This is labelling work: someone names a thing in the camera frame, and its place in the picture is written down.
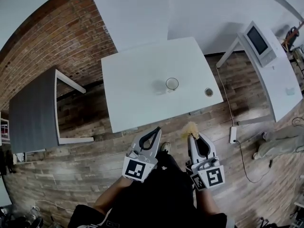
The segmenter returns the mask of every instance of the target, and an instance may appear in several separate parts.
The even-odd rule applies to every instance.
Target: table leg
[[[222,56],[222,58],[216,63],[216,67],[220,68],[220,66],[223,65],[223,63],[227,60],[227,58],[231,55],[233,52],[234,48],[238,44],[238,38],[234,40],[234,42],[231,44],[231,46],[228,48],[228,50],[225,52],[225,54]]]
[[[237,124],[238,125],[256,124],[256,123],[268,122],[268,121],[272,121],[272,120],[273,120],[272,115],[266,115],[266,116],[249,119],[249,120],[239,121],[239,122],[237,122]]]

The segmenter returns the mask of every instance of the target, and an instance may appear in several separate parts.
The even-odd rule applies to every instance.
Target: white desk
[[[249,57],[270,106],[270,115],[240,121],[238,125],[271,120],[278,122],[302,100],[301,90],[288,58],[277,58],[273,61],[274,66],[262,67],[244,35],[238,33],[235,41],[216,64],[217,68],[223,65],[238,43],[244,48]]]
[[[154,123],[223,101],[194,38],[149,44],[101,59],[112,131]],[[166,93],[166,80],[179,81]],[[210,88],[213,95],[205,95]]]

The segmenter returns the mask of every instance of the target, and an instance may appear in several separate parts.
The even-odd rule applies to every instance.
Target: hand
[[[121,188],[129,187],[132,184],[132,182],[133,182],[133,180],[125,178],[123,176],[117,180],[117,183],[118,183],[119,187],[121,187]]]

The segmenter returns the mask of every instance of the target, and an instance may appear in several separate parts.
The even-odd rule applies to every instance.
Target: monitor screen
[[[255,46],[259,55],[261,55],[268,48],[266,42],[263,40],[260,33],[254,26],[247,33],[247,36]]]

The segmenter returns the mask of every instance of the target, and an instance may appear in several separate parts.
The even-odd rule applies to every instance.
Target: power strip
[[[237,127],[230,127],[229,143],[235,143],[237,140]]]

